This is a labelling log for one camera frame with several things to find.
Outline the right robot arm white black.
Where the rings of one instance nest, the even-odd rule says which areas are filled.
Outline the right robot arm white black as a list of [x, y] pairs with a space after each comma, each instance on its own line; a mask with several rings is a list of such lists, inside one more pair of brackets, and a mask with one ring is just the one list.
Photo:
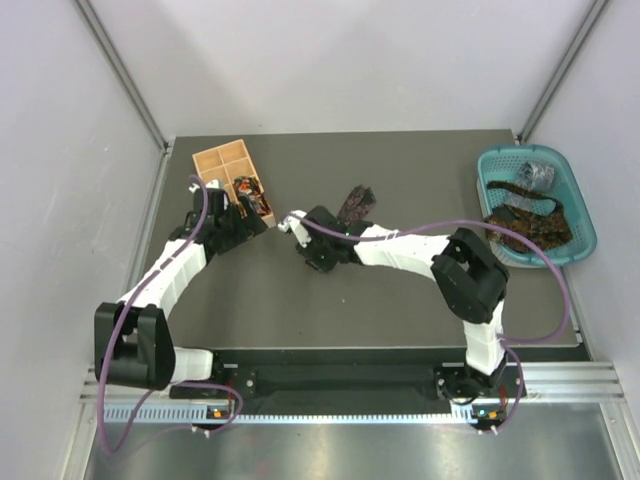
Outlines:
[[440, 379], [439, 394], [464, 405], [502, 385], [502, 313], [509, 274], [473, 231], [403, 234], [366, 220], [348, 224], [323, 206], [308, 213], [293, 211], [277, 228], [295, 237], [297, 252], [316, 271], [327, 273], [339, 263], [351, 263], [389, 267], [435, 282], [449, 310], [462, 321], [466, 340], [463, 370]]

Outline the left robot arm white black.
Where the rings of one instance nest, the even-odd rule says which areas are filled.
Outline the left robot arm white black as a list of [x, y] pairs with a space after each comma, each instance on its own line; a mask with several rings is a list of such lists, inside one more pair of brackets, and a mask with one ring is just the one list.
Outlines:
[[268, 229], [271, 213], [257, 187], [242, 181], [231, 200], [224, 187], [209, 183], [193, 191], [193, 209], [169, 236], [143, 279], [115, 302], [103, 302], [94, 314], [95, 378], [113, 384], [163, 390], [192, 381], [205, 396], [226, 387], [227, 374], [215, 355], [176, 347], [168, 319], [189, 283], [220, 256]]

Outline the dark purple patterned tie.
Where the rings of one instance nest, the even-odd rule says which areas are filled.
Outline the dark purple patterned tie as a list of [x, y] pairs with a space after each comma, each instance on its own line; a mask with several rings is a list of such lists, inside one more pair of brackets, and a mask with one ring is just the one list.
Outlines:
[[364, 220], [374, 208], [377, 200], [370, 187], [354, 187], [343, 202], [336, 218], [345, 225]]

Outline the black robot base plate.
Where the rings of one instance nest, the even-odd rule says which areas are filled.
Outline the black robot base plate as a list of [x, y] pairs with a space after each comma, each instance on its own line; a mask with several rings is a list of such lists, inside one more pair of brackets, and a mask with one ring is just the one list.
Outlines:
[[443, 413], [438, 381], [462, 348], [226, 349], [210, 381], [236, 389], [246, 415]]

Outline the wooden compartment box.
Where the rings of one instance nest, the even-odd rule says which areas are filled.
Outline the wooden compartment box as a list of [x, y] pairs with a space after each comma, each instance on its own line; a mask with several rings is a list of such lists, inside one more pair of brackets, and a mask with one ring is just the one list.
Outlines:
[[[226, 144], [194, 153], [192, 155], [192, 159], [197, 175], [205, 183], [214, 179], [220, 180], [223, 188], [229, 196], [230, 202], [232, 203], [237, 204], [233, 193], [232, 183], [238, 176], [255, 176], [259, 180], [264, 191], [263, 183], [257, 173], [243, 139], [234, 140]], [[264, 216], [262, 219], [267, 224], [268, 228], [272, 228], [276, 225], [273, 210], [270, 215]]]

